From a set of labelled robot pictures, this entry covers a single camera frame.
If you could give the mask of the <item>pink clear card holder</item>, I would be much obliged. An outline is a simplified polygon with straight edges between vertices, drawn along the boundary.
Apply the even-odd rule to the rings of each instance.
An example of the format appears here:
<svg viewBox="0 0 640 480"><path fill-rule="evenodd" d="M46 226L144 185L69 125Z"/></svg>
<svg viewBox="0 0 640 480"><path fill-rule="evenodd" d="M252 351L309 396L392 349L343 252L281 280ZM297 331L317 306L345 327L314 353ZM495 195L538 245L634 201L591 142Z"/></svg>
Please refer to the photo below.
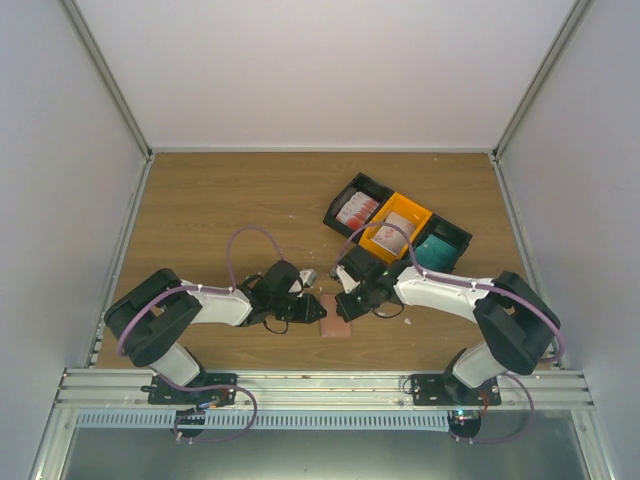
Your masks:
<svg viewBox="0 0 640 480"><path fill-rule="evenodd" d="M337 313L337 301L332 294L323 294L319 297L321 306L327 315L319 321L320 336L322 338L349 338L351 325Z"/></svg>

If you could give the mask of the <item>white red card orange bin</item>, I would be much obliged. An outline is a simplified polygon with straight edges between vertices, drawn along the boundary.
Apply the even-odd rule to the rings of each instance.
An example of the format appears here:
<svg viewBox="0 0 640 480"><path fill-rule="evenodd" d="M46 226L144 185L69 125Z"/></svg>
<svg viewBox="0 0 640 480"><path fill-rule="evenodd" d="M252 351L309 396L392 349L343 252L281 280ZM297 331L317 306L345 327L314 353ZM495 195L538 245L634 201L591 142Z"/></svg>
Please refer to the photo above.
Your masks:
<svg viewBox="0 0 640 480"><path fill-rule="evenodd" d="M396 212L391 212L384 222L389 225L381 226L371 241L390 254L398 256L406 246L404 235L411 236L416 225Z"/></svg>

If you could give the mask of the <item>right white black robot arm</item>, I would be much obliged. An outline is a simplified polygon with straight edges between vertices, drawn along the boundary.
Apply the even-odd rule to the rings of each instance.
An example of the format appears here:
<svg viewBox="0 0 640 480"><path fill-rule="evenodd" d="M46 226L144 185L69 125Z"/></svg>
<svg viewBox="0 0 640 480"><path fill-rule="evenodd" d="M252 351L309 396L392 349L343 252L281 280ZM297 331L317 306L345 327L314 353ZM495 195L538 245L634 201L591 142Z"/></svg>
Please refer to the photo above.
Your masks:
<svg viewBox="0 0 640 480"><path fill-rule="evenodd" d="M482 341L463 350L447 368L443 393L464 405L498 375L531 374L553 341L564 352L561 322L514 272L497 278L469 278L426 270L411 259L387 264L361 247L345 253L331 271L343 291L337 314L350 322L385 303L442 311L478 326Z"/></svg>

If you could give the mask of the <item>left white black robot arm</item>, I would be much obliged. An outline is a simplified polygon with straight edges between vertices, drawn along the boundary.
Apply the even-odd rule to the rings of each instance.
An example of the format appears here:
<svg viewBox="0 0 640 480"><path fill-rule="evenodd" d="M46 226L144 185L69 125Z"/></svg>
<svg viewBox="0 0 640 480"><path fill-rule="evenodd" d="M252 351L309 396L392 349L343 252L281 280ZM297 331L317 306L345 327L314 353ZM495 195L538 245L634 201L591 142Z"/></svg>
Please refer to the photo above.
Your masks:
<svg viewBox="0 0 640 480"><path fill-rule="evenodd" d="M273 317L300 324L315 323L327 315L318 298L308 293L312 270L298 270L280 260L264 275L254 275L226 289L180 279L171 269L160 269L105 314L105 325L117 339L116 353L136 367L149 367L171 383L172 393L185 404L203 398L204 369L178 343L192 323L250 327Z"/></svg>

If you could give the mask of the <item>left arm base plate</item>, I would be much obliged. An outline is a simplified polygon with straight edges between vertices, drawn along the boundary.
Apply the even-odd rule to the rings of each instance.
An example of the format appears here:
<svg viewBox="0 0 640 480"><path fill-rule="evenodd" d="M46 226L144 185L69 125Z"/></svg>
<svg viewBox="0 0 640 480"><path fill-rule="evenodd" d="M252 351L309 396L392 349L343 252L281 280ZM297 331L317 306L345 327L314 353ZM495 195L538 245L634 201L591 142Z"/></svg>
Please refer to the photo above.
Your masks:
<svg viewBox="0 0 640 480"><path fill-rule="evenodd" d="M140 390L147 394L147 401L152 405L226 406L235 402L237 380L238 376L234 373L205 372L187 385L189 391L185 391L155 376L149 385L142 386Z"/></svg>

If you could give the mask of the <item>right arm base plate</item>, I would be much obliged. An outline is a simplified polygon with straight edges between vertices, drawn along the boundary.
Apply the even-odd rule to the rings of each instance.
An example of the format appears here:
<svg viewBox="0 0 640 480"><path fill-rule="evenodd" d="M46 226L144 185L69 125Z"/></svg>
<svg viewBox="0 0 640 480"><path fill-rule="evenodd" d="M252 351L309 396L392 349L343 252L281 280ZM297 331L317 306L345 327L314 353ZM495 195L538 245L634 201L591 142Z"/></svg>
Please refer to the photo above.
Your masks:
<svg viewBox="0 0 640 480"><path fill-rule="evenodd" d="M443 373L414 373L401 384L414 406L498 406L502 403L497 379L470 388Z"/></svg>

